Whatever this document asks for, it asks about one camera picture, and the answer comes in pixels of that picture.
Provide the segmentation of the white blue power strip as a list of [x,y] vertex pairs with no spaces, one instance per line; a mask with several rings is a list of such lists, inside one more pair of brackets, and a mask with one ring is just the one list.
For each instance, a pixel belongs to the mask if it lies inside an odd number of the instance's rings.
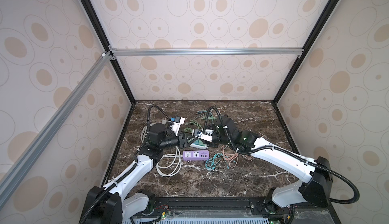
[[208,146],[205,145],[204,143],[200,142],[199,140],[194,141],[189,146],[192,148],[200,149],[200,150],[207,150],[208,149]]

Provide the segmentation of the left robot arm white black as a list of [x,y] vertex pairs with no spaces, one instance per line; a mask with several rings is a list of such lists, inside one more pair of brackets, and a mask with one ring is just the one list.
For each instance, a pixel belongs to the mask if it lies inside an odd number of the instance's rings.
[[180,132],[183,117],[167,118],[167,123],[147,124],[146,138],[134,155],[134,161],[115,179],[103,187],[93,187],[80,218],[81,224],[120,224],[147,209],[153,197],[136,193],[128,198],[133,187],[162,159],[164,149],[176,150],[189,146],[190,136]]

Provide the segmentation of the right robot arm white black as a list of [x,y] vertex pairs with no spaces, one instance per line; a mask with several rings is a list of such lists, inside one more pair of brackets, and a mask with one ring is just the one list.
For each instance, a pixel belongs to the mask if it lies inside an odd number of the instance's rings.
[[[353,204],[360,199],[356,185],[340,173],[333,171],[324,157],[305,157],[281,148],[249,130],[241,131],[227,115],[211,106],[205,116],[204,127],[192,132],[205,144],[223,144],[239,155],[250,155],[267,161],[298,178],[298,181],[269,191],[267,201],[278,207],[307,202],[317,207],[327,207],[331,202]],[[354,195],[350,199],[330,197],[333,179],[346,183]]]

